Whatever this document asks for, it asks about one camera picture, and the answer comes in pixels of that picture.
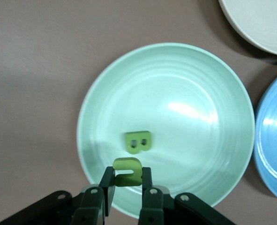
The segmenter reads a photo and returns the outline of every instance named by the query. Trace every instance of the mint green plate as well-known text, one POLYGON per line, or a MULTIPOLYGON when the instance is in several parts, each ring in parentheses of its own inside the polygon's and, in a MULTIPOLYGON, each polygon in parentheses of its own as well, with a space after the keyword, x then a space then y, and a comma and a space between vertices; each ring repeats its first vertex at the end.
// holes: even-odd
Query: mint green plate
MULTIPOLYGON (((95 80, 80 110, 83 170, 99 183, 116 158, 151 167, 171 196, 190 192, 214 206, 241 179, 254 144, 254 112, 236 74, 195 46, 161 43, 131 51, 95 80), (127 152, 125 133, 149 131, 152 146, 127 152)), ((113 206, 138 217, 141 187, 117 187, 113 206)))

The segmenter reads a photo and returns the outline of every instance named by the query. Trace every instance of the gray table surface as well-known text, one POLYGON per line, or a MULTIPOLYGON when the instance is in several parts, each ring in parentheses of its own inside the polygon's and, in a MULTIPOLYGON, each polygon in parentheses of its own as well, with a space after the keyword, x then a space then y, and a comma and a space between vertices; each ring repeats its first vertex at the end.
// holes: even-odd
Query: gray table surface
MULTIPOLYGON (((85 94, 116 58, 180 42, 225 61, 254 108, 277 77, 277 56, 241 38, 216 0, 0 1, 0 221, 56 190, 88 185, 76 124, 85 94)), ((253 161, 215 209, 239 225, 277 224, 277 198, 253 161)), ((106 224, 137 224, 112 210, 106 224)))

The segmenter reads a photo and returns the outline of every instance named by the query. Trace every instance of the blue plate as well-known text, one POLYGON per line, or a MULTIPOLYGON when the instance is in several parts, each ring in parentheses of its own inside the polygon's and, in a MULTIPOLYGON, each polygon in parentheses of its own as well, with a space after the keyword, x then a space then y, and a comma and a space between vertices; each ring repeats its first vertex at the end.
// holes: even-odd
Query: blue plate
POLYGON ((258 106, 254 158, 263 181, 277 196, 277 79, 258 106))

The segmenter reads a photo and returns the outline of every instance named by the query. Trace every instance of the plate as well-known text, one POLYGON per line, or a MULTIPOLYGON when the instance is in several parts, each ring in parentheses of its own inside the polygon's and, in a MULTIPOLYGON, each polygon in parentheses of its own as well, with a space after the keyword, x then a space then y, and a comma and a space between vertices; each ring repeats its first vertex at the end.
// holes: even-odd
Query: plate
POLYGON ((232 27, 254 46, 277 54, 277 0, 219 0, 232 27))
POLYGON ((255 130, 255 164, 264 183, 277 196, 277 79, 258 105, 255 130))
MULTIPOLYGON (((77 145, 91 183, 116 158, 135 157, 171 196, 190 192, 214 206, 243 175, 254 132, 251 101, 229 66, 195 46, 159 43, 125 54, 95 80, 77 145), (125 133, 138 131, 150 133, 152 146, 132 155, 125 133)), ((141 187, 117 187, 112 205, 137 218, 141 187)))

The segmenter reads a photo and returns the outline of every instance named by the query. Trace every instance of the green plate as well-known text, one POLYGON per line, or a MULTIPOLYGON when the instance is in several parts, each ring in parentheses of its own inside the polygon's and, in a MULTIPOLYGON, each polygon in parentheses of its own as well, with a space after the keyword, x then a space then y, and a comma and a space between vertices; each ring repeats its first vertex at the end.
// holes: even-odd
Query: green plate
MULTIPOLYGON (((198 47, 160 43, 125 54, 95 80, 77 145, 91 183, 116 158, 135 157, 171 196, 190 192, 214 206, 241 179, 254 127, 249 96, 229 66, 198 47), (149 131, 151 147, 130 154, 125 134, 140 131, 149 131)), ((116 188, 113 206, 125 214, 137 218, 141 202, 140 186, 116 188)))

